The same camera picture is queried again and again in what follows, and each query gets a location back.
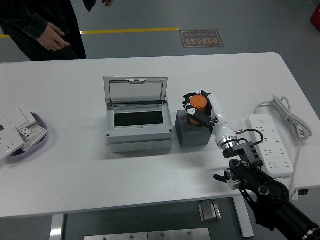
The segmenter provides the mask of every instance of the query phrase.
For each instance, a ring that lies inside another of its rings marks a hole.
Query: purple tray
[[[48,140],[48,127],[47,127],[47,125],[44,123],[44,121],[42,121],[42,119],[37,114],[35,114],[33,112],[31,112],[31,114],[34,117],[34,119],[36,120],[36,124],[46,130],[46,135],[44,136],[44,138],[40,142],[38,142],[36,145],[31,147],[28,151],[23,151],[21,149],[18,149],[13,154],[11,154],[9,158],[13,158],[13,159],[22,158],[22,157],[28,155],[29,153],[32,153],[34,150],[38,149],[39,147],[41,147]]]

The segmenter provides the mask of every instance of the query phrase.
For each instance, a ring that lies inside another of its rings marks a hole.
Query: white cable
[[[272,96],[273,99],[271,101],[265,101],[258,104],[254,109],[254,114],[257,114],[258,108],[261,107],[275,107],[280,115],[283,117],[284,121],[287,123],[290,131],[293,133],[295,139],[298,142],[298,151],[295,157],[295,161],[293,164],[293,174],[291,178],[291,185],[290,185],[290,193],[293,195],[296,193],[295,190],[295,178],[296,178],[296,169],[298,168],[298,163],[301,154],[302,148],[302,141],[307,140],[309,137],[312,136],[312,130],[310,126],[303,121],[301,118],[296,116],[292,110],[289,100],[286,97],[279,98],[277,96]]]

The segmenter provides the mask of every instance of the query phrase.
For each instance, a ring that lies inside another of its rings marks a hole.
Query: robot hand
[[[191,104],[192,98],[197,95],[204,96],[207,99],[207,106],[204,112],[196,109]],[[220,149],[225,150],[238,144],[238,138],[235,132],[228,127],[225,113],[215,95],[199,90],[189,93],[183,98],[183,107],[188,117],[198,122],[201,126],[208,128],[211,134],[215,135],[215,142]]]

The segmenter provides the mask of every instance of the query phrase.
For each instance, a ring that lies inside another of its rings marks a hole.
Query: gray block
[[[187,112],[179,110],[176,112],[175,129],[181,148],[203,146],[209,143],[211,133],[204,126],[190,126],[187,123]]]

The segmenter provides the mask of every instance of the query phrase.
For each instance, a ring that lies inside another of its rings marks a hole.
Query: orange cup
[[[207,99],[202,95],[195,95],[190,99],[190,104],[197,110],[205,113],[207,110]],[[197,121],[190,118],[191,123],[199,124]]]

